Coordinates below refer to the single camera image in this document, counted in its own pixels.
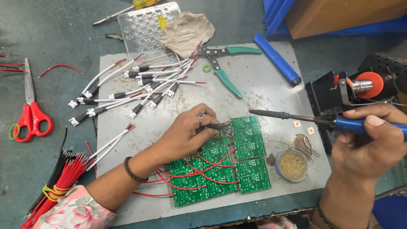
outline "green rubber band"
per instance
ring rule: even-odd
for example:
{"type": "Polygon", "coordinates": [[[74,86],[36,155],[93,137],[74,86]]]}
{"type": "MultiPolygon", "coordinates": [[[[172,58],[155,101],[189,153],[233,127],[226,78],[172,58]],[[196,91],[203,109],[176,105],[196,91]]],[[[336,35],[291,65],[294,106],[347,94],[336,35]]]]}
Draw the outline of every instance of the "green rubber band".
{"type": "Polygon", "coordinates": [[[212,70],[212,67],[209,64],[205,64],[204,67],[202,68],[202,71],[204,73],[208,73],[212,70]]]}
{"type": "Polygon", "coordinates": [[[14,140],[14,139],[18,136],[19,133],[20,133],[20,126],[19,126],[17,123],[11,125],[11,126],[10,126],[10,129],[9,129],[9,139],[10,139],[10,140],[14,140]],[[11,134],[11,131],[13,130],[13,127],[15,127],[15,126],[17,126],[17,134],[15,134],[15,135],[13,136],[13,135],[11,134]]]}

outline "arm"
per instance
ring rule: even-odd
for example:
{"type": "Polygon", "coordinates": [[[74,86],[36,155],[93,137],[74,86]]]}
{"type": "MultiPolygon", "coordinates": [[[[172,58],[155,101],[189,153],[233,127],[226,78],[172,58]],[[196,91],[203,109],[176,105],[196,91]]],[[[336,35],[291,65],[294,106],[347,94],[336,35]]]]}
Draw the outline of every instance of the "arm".
{"type": "MultiPolygon", "coordinates": [[[[219,123],[215,112],[203,103],[181,113],[160,140],[129,160],[132,173],[146,179],[158,167],[188,156],[218,134],[213,129],[201,129],[199,113],[204,114],[202,126],[219,123]]],[[[139,185],[127,174],[122,163],[90,183],[86,189],[97,203],[116,211],[139,185]]]]}
{"type": "MultiPolygon", "coordinates": [[[[373,208],[375,186],[380,175],[396,165],[407,152],[402,131],[388,122],[407,124],[407,116],[387,104],[372,105],[344,113],[349,119],[366,118],[373,138],[360,146],[353,134],[341,134],[332,148],[333,167],[319,206],[325,217],[341,229],[365,229],[373,208]]],[[[328,229],[318,211],[312,223],[328,229]]]]}

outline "screwdriver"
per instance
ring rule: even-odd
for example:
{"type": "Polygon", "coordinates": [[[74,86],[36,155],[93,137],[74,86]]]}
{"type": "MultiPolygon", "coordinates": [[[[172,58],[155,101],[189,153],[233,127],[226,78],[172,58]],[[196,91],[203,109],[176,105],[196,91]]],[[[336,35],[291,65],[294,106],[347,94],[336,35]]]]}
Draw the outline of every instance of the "screwdriver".
{"type": "MultiPolygon", "coordinates": [[[[364,119],[346,119],[342,115],[323,115],[315,118],[301,115],[292,115],[286,112],[275,112],[267,110],[249,110],[250,114],[273,117],[278,119],[296,119],[302,121],[314,122],[317,126],[328,129],[329,131],[338,130],[341,132],[349,132],[360,135],[369,135],[363,125],[364,119]]],[[[404,133],[404,140],[407,140],[407,126],[400,124],[392,125],[400,128],[404,133]]]]}
{"type": "Polygon", "coordinates": [[[117,15],[119,15],[121,13],[124,13],[124,12],[127,12],[129,10],[132,10],[132,9],[139,10],[139,9],[142,9],[143,7],[150,6],[152,4],[156,4],[159,1],[161,1],[161,0],[133,0],[133,5],[131,7],[127,8],[127,9],[124,9],[124,10],[122,10],[122,11],[120,11],[118,13],[115,13],[113,15],[110,15],[110,16],[108,16],[108,17],[106,17],[106,18],[104,18],[104,19],[102,19],[102,20],[100,20],[98,22],[95,22],[95,23],[92,24],[92,26],[96,26],[96,25],[98,25],[98,24],[100,24],[102,22],[106,22],[106,21],[116,17],[117,15]]]}

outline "blue plastic cup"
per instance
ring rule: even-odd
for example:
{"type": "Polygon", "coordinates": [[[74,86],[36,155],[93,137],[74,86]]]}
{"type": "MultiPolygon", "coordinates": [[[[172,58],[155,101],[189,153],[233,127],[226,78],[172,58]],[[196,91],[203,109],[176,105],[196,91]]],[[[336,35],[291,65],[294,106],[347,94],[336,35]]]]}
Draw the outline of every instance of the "blue plastic cup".
{"type": "Polygon", "coordinates": [[[287,180],[293,181],[293,182],[302,181],[304,178],[306,178],[306,176],[307,176],[307,174],[308,174],[308,171],[309,171],[308,161],[307,161],[306,157],[304,156],[304,154],[302,154],[300,151],[296,150],[295,148],[289,148],[289,149],[287,149],[287,150],[281,150],[280,152],[278,152],[278,154],[276,155],[276,159],[274,160],[274,166],[276,167],[276,170],[277,170],[278,174],[279,174],[280,176],[286,178],[287,180]],[[281,156],[281,154],[282,154],[283,152],[285,152],[285,151],[287,151],[287,150],[294,150],[294,151],[298,152],[298,153],[304,158],[304,161],[305,161],[305,163],[306,163],[306,173],[305,173],[304,176],[303,176],[301,179],[299,179],[299,180],[296,180],[296,181],[290,180],[290,179],[288,179],[286,176],[284,176],[284,174],[281,172],[280,165],[279,165],[280,156],[281,156]]]}

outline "hand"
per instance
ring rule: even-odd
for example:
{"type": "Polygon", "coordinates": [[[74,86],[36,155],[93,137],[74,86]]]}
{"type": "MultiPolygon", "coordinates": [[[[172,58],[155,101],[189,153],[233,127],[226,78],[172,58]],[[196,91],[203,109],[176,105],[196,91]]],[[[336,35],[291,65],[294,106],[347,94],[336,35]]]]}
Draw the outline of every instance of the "hand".
{"type": "Polygon", "coordinates": [[[341,134],[332,148],[333,172],[376,181],[407,152],[403,132],[391,123],[407,124],[407,116],[389,104],[370,105],[344,112],[348,119],[366,118],[364,126],[373,141],[357,147],[356,136],[341,134]]]}
{"type": "Polygon", "coordinates": [[[201,126],[219,123],[215,111],[204,103],[179,114],[170,128],[153,145],[163,164],[188,156],[219,133],[214,129],[203,129],[199,126],[199,113],[203,114],[201,126]]]}

